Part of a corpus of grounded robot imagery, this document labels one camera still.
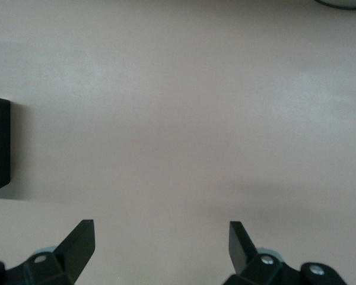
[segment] screw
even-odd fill
[[[311,265],[310,271],[316,275],[325,275],[325,271],[318,265]]]
[[[265,264],[268,264],[268,265],[272,265],[274,263],[274,260],[273,258],[271,258],[270,256],[268,255],[263,255],[261,257],[261,261]]]
[[[46,256],[45,255],[40,255],[40,256],[38,256],[38,257],[36,257],[34,259],[34,263],[40,263],[40,262],[43,262],[45,260],[46,260]]]

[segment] white table surface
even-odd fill
[[[0,1],[7,267],[94,219],[83,284],[213,284],[228,223],[356,284],[356,12]]]

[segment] white surface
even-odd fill
[[[294,268],[324,262],[356,284],[356,12],[0,1],[0,97],[8,266],[93,218],[78,284],[218,285],[241,220]]]

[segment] round object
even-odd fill
[[[323,5],[343,9],[343,10],[356,10],[356,0],[315,0]]]
[[[274,263],[273,258],[271,258],[269,255],[263,255],[261,257],[261,261],[265,264],[272,265]]]
[[[40,262],[43,262],[45,260],[46,260],[46,256],[45,255],[40,255],[40,256],[38,256],[38,257],[36,257],[34,259],[34,263],[40,263]]]
[[[325,275],[325,271],[318,265],[311,265],[310,271],[316,275]]]

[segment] silver screw head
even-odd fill
[[[36,257],[34,259],[34,263],[40,263],[40,262],[43,262],[45,260],[46,260],[46,256],[45,255],[40,255],[40,256],[38,256],[38,257]]]
[[[311,265],[310,271],[316,275],[325,275],[325,271],[318,265]]]
[[[263,255],[261,257],[261,261],[265,264],[272,265],[274,263],[273,258],[271,258],[269,255]]]

